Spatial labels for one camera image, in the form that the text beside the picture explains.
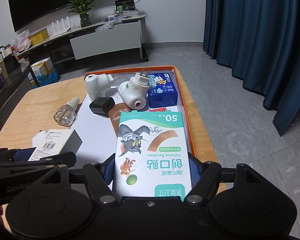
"barcode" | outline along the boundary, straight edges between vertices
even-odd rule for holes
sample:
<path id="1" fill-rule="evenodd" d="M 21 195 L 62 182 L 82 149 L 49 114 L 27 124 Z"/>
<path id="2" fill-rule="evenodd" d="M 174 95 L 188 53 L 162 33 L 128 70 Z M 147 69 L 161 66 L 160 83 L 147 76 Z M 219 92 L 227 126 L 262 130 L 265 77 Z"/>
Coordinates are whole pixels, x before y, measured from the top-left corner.
<path id="1" fill-rule="evenodd" d="M 45 143 L 43 148 L 51 150 L 54 148 L 55 145 L 55 143 Z"/>

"metal bolt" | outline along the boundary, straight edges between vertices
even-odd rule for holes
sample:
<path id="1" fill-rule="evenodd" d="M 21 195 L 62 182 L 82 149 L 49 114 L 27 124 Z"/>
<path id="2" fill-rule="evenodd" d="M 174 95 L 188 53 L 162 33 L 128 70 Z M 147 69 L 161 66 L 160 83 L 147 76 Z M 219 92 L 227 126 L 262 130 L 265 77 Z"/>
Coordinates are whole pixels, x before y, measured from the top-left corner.
<path id="1" fill-rule="evenodd" d="M 147 206 L 148 207 L 153 207 L 155 205 L 155 202 L 154 201 L 149 201 L 148 203 L 147 203 Z"/>
<path id="2" fill-rule="evenodd" d="M 104 195 L 102 197 L 100 197 L 100 202 L 102 202 L 103 204 L 110 204 L 113 201 L 115 201 L 115 197 L 111 196 L 111 195 Z"/>
<path id="3" fill-rule="evenodd" d="M 190 195 L 187 197 L 187 201 L 191 204 L 199 204 L 202 201 L 202 197 L 199 195 Z"/>

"blue box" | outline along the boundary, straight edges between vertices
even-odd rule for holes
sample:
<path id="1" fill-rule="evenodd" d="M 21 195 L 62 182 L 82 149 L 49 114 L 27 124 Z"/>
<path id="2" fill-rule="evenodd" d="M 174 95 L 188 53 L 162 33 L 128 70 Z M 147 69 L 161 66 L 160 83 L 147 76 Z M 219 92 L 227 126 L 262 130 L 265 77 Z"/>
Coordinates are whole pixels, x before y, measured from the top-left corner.
<path id="1" fill-rule="evenodd" d="M 178 92 L 168 73 L 150 74 L 148 77 L 150 78 L 148 100 L 151 108 L 177 105 Z"/>

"glass bottle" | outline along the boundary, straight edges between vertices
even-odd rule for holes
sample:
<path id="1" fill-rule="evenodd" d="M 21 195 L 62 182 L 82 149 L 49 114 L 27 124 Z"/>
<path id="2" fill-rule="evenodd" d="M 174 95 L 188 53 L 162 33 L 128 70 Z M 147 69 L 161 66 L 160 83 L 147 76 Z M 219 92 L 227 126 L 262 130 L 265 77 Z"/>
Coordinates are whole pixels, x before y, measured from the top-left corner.
<path id="1" fill-rule="evenodd" d="M 63 126 L 71 126 L 74 118 L 76 117 L 75 111 L 77 110 L 77 105 L 79 104 L 79 98 L 73 98 L 71 101 L 61 106 L 58 111 L 54 114 L 54 120 Z"/>

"white wall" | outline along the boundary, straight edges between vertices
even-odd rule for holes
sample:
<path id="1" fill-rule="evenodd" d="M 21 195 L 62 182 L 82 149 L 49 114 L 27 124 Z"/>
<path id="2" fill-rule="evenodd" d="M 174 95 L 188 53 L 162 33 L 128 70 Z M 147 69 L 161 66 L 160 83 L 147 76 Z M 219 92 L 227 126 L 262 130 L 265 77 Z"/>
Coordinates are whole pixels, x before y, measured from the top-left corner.
<path id="1" fill-rule="evenodd" d="M 95 8 L 89 12 L 92 22 L 100 21 L 102 15 L 114 10 L 111 6 L 115 0 L 96 1 L 98 2 Z M 203 41 L 205 0 L 141 0 L 137 3 L 137 8 L 146 14 L 147 42 Z M 20 4 L 20 11 L 26 13 L 26 5 Z M 51 35 L 51 22 L 66 16 L 70 16 L 70 21 L 76 26 L 80 25 L 79 16 L 69 14 L 64 8 L 34 21 L 15 33 L 8 0 L 0 0 L 0 44 L 10 43 L 18 33 L 26 29 L 34 33 L 47 27 Z"/>

